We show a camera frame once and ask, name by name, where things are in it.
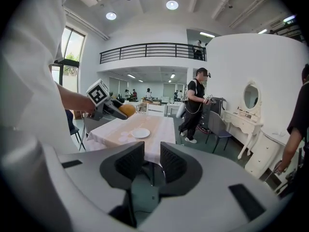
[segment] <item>black metal railing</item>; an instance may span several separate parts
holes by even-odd
[[[206,48],[181,43],[144,43],[127,45],[100,53],[100,64],[128,58],[176,57],[207,61]]]
[[[279,36],[292,38],[300,42],[305,41],[304,37],[302,36],[300,27],[296,22],[286,24],[277,30],[271,30],[269,34],[276,34]]]

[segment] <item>tree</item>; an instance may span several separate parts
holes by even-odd
[[[74,60],[74,61],[78,61],[79,60],[79,55],[77,57],[74,56],[74,54],[72,52],[70,52],[69,54],[66,55],[65,59],[70,59],[70,60]],[[76,75],[77,70],[75,67],[70,67],[65,65],[63,67],[63,74],[64,75]]]

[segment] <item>backpack strap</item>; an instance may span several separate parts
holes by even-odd
[[[193,79],[193,82],[195,83],[195,94],[194,95],[196,95],[197,94],[197,81],[196,81],[196,79]]]

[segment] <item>white vanity table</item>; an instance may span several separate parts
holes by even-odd
[[[252,136],[256,135],[261,126],[261,92],[254,81],[250,81],[244,89],[241,103],[235,112],[224,111],[223,120],[228,123],[227,131],[230,130],[231,125],[238,127],[245,134],[248,134],[246,143],[244,144],[238,159],[241,159],[243,152],[248,147]]]

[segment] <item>recessed light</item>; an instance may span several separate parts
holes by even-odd
[[[204,33],[204,32],[201,32],[201,33],[199,33],[199,34],[204,35],[204,36],[207,36],[207,37],[211,37],[211,38],[214,38],[214,37],[215,37],[215,36],[212,35],[212,34]]]
[[[114,12],[108,12],[106,14],[106,18],[109,19],[109,20],[115,20],[116,19],[116,14]]]
[[[295,15],[289,16],[288,18],[285,18],[283,22],[288,22],[290,20],[293,20],[294,18],[295,18]]]
[[[259,33],[261,34],[261,33],[265,33],[267,31],[267,29],[264,29],[264,30],[262,30],[262,31],[260,31]]]
[[[166,3],[166,7],[169,9],[169,10],[175,10],[178,8],[178,2],[176,1],[168,1]]]

